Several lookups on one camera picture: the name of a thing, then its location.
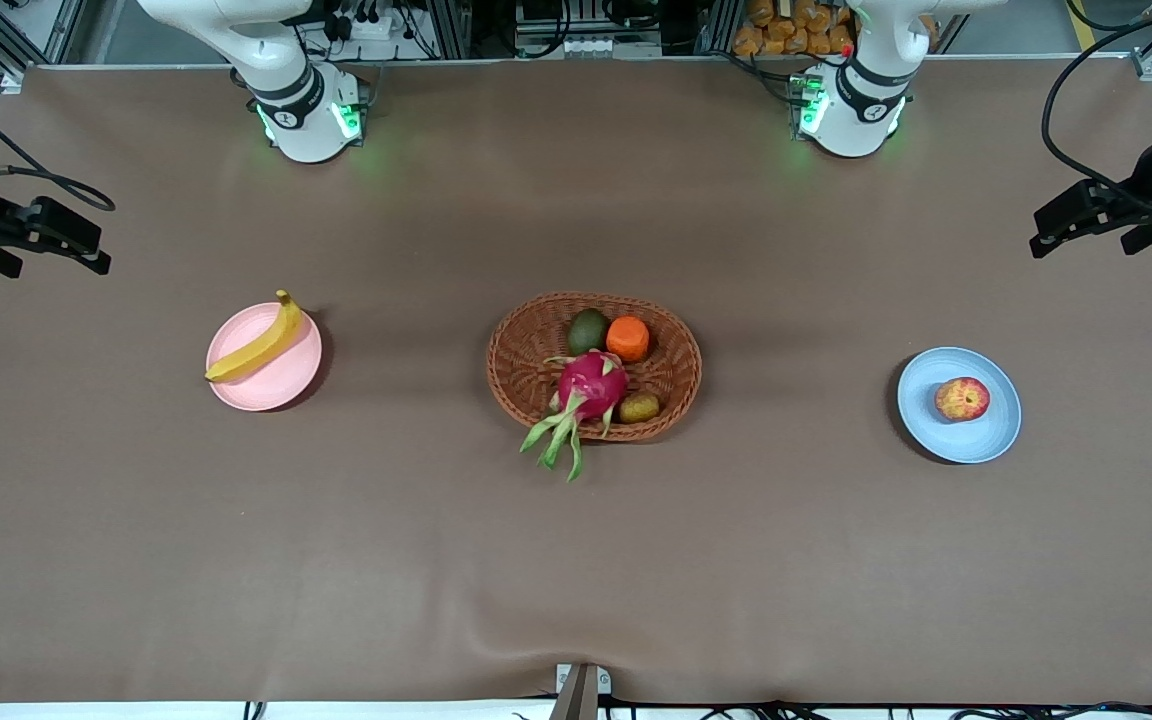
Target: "basket rim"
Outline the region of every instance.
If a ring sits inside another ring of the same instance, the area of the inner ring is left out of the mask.
[[[691,332],[691,328],[680,316],[673,313],[667,306],[657,304],[649,300],[639,300],[639,297],[631,297],[627,295],[611,295],[611,293],[602,291],[546,291],[541,295],[535,296],[531,300],[524,302],[524,304],[515,306],[509,313],[505,314],[500,323],[495,325],[492,331],[492,338],[488,341],[488,351],[486,353],[486,370],[488,370],[488,387],[492,388],[492,395],[495,397],[497,403],[502,407],[502,409],[511,416],[524,427],[531,427],[537,420],[541,418],[540,415],[528,414],[517,407],[510,397],[503,392],[503,384],[500,382],[500,378],[495,372],[494,358],[498,355],[500,342],[502,342],[502,336],[505,335],[505,329],[509,327],[509,324],[515,323],[518,316],[531,310],[532,306],[550,304],[550,302],[577,300],[579,302],[589,302],[591,305],[599,304],[599,302],[617,302],[617,304],[623,305],[635,305],[644,306],[644,309],[652,311],[652,313],[660,314],[667,323],[676,325],[676,328],[681,331],[679,334],[684,339],[687,348],[689,348],[690,355],[695,359],[695,379],[694,382],[689,384],[685,388],[684,396],[682,401],[675,404],[666,411],[666,414],[657,416],[652,420],[646,420],[646,423],[635,423],[635,424],[613,424],[612,432],[607,437],[602,437],[600,430],[593,427],[593,425],[582,425],[579,430],[579,435],[582,439],[600,439],[605,442],[637,442],[644,441],[644,439],[653,438],[667,429],[672,429],[673,425],[677,424],[682,419],[682,416],[691,409],[691,404],[698,395],[700,388],[700,381],[704,373],[704,361],[700,356],[699,343],[696,343],[696,335]]]

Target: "plate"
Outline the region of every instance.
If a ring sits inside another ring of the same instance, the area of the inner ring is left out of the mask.
[[[207,347],[207,364],[221,359],[225,355],[236,351],[240,347],[260,336],[260,333],[274,324],[278,316],[278,302],[262,302],[251,305],[241,313],[225,320],[215,338],[211,338]],[[237,407],[258,414],[260,410],[273,410],[296,400],[314,380],[323,361],[323,336],[314,318],[301,311],[304,323],[297,331],[296,341],[260,370],[229,382],[207,382],[226,406]]]
[[[977,378],[990,392],[990,409],[975,420],[947,420],[937,410],[937,388],[954,378]],[[1011,378],[992,359],[964,347],[933,347],[905,365],[896,406],[914,439],[954,462],[988,462],[1020,435],[1020,395]]]

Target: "dragon fruit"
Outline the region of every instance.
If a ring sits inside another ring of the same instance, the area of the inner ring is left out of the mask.
[[[620,357],[599,350],[590,350],[576,357],[550,357],[545,363],[564,364],[562,377],[558,378],[558,392],[550,401],[550,410],[554,415],[532,425],[518,452],[530,450],[547,430],[553,430],[554,435],[550,439],[550,447],[540,456],[540,464],[553,470],[563,441],[570,441],[573,470],[567,475],[567,482],[570,483],[579,477],[581,470],[577,429],[583,420],[602,418],[602,437],[607,437],[612,429],[612,414],[616,411],[616,403],[626,396],[630,376],[621,365]]]

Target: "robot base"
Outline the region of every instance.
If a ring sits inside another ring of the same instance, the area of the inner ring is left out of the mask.
[[[280,127],[260,113],[271,145],[297,162],[323,162],[348,146],[362,145],[366,127],[370,97],[361,97],[358,78],[334,65],[314,63],[314,68],[323,73],[323,100],[301,128]]]
[[[799,136],[812,138],[820,147],[840,158],[863,158],[881,147],[882,142],[896,131],[900,113],[905,108],[905,100],[892,111],[878,105],[882,118],[878,122],[864,122],[850,105],[841,100],[838,68],[832,65],[816,65],[804,76],[791,78],[791,96],[808,103],[795,113]]]

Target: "blue plate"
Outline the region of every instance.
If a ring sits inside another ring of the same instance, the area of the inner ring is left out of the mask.
[[[937,410],[937,388],[954,378],[975,378],[990,392],[990,409],[975,420],[947,420]],[[923,447],[954,462],[988,462],[1020,435],[1020,395],[993,361],[964,347],[933,347],[905,365],[896,386],[901,420]]]

